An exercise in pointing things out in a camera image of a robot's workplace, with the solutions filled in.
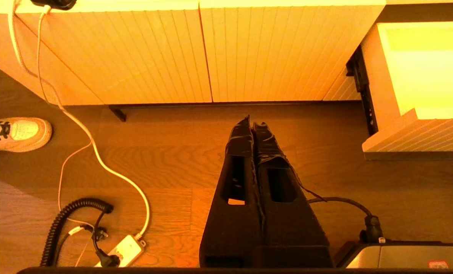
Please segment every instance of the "white power strip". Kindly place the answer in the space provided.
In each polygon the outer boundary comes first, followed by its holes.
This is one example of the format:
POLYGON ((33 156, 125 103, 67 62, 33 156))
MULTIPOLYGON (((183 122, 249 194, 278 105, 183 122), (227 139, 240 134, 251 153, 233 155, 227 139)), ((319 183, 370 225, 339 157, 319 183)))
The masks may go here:
MULTIPOLYGON (((127 235, 108 255, 117 255, 120 258, 118 267, 127 267, 143 253, 143 248, 145 248, 145 241, 139 243, 132 235, 127 235)), ((101 263, 97 263, 94 267, 101 267, 101 263)))

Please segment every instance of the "shoe laces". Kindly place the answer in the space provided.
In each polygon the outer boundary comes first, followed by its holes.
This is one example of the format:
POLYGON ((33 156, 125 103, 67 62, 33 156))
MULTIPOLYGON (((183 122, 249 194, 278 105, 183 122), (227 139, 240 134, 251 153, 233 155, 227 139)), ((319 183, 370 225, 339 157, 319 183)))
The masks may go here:
POLYGON ((3 136, 3 138, 7 139, 8 135, 10 134, 10 122, 5 122, 3 123, 0 121, 0 136, 3 136))

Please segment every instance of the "black coiled cord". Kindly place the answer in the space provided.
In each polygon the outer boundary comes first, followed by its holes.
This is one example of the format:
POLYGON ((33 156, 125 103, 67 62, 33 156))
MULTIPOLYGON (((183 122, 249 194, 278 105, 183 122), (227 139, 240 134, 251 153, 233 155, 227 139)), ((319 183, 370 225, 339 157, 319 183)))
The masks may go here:
POLYGON ((101 201, 96 198, 82 198, 69 203, 64 207, 61 212, 57 215, 52 222, 51 229, 47 235, 45 242, 44 252, 42 252, 42 259, 40 260, 40 266, 52 266, 54 263, 54 255, 56 253, 57 243, 59 236, 61 236, 62 228, 66 223, 66 219, 76 210, 83 207, 93 207, 97 210, 101 210, 103 213, 111 213, 113 206, 105 201, 101 201))

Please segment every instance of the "open drawer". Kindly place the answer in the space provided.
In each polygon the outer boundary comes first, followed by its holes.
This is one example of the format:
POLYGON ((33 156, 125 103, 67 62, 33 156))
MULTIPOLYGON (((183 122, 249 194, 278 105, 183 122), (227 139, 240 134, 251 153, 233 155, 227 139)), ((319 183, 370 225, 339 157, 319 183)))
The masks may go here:
POLYGON ((379 23, 362 52, 378 126, 363 151, 453 151, 453 22, 379 23))

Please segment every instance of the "person's foot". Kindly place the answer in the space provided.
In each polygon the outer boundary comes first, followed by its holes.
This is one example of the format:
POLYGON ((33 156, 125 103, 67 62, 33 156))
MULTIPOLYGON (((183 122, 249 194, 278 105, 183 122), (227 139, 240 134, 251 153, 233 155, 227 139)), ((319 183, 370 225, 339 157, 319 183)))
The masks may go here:
POLYGON ((52 126, 40 118, 0 119, 0 151, 27 152, 49 142, 52 126))

